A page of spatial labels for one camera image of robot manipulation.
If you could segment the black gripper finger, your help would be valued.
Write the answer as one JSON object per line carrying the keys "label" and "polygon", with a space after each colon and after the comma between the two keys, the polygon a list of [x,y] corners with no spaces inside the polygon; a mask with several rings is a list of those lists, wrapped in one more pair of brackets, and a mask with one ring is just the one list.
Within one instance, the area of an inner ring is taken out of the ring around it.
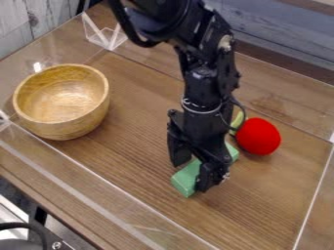
{"label": "black gripper finger", "polygon": [[182,137],[171,132],[167,133],[167,146],[170,161],[175,167],[186,164],[191,158],[192,153],[187,145],[187,141]]}
{"label": "black gripper finger", "polygon": [[200,162],[195,176],[195,190],[207,192],[214,186],[230,179],[230,165]]}

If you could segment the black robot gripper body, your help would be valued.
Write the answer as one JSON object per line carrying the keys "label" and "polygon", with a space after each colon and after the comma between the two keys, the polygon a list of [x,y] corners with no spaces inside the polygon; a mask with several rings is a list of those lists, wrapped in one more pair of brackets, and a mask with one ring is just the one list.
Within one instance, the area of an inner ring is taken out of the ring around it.
{"label": "black robot gripper body", "polygon": [[168,110],[167,133],[171,132],[187,141],[192,156],[200,162],[233,164],[224,137],[230,126],[231,106],[216,104],[210,108],[195,108],[182,104],[183,109]]}

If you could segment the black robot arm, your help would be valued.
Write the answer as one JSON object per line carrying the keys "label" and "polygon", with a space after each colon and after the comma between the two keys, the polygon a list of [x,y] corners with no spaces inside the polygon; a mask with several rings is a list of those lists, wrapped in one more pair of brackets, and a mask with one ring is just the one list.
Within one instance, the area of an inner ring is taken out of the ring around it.
{"label": "black robot arm", "polygon": [[241,72],[231,26],[203,0],[107,1],[128,39],[143,48],[167,43],[178,54],[184,94],[183,109],[168,111],[170,160],[174,166],[199,160],[195,190],[206,192],[229,178],[233,165],[224,138],[235,130]]}

